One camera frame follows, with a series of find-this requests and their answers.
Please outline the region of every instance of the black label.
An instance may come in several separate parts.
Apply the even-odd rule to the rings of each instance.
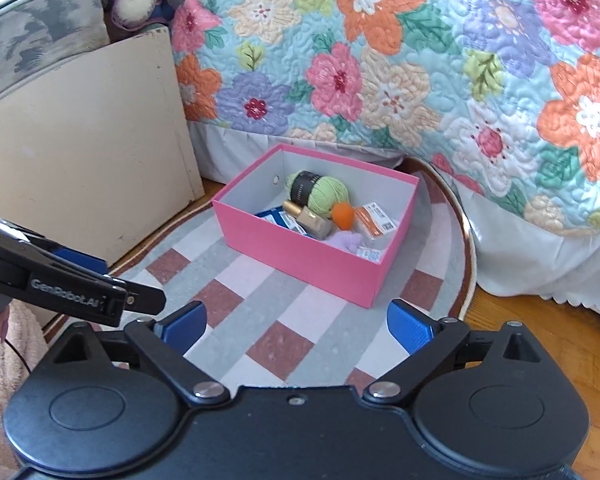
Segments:
[[[300,207],[306,206],[309,203],[309,195],[314,190],[315,183],[321,178],[321,175],[311,173],[311,171],[301,171],[298,173],[298,176],[296,176],[291,185],[291,202],[295,202]]]

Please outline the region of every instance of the pink box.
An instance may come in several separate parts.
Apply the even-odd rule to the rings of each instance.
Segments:
[[[339,178],[353,206],[377,202],[398,229],[378,263],[254,216],[288,198],[297,171]],[[417,177],[344,156],[279,144],[234,178],[213,200],[229,247],[290,276],[369,308],[409,229]]]

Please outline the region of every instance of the purple flower pattern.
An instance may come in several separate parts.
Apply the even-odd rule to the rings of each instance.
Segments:
[[[469,10],[464,46],[493,52],[505,69],[530,77],[536,62],[551,66],[557,58],[540,38],[542,22],[533,6],[510,0],[458,0]]]
[[[234,130],[279,136],[288,130],[288,117],[296,109],[286,102],[290,87],[272,85],[261,72],[243,72],[234,78],[232,88],[216,94],[216,110],[221,120]]]

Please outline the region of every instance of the green yarn ball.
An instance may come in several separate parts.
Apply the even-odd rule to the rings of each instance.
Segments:
[[[293,173],[286,180],[286,190],[291,192],[291,186],[300,172]],[[331,217],[331,209],[338,202],[348,202],[349,191],[342,181],[332,176],[322,176],[315,183],[306,205],[311,211],[325,218]]]

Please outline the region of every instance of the gold bottle cap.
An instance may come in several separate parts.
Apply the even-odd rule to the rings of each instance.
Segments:
[[[289,213],[293,218],[298,218],[302,212],[302,208],[291,200],[285,200],[282,203],[282,209]]]

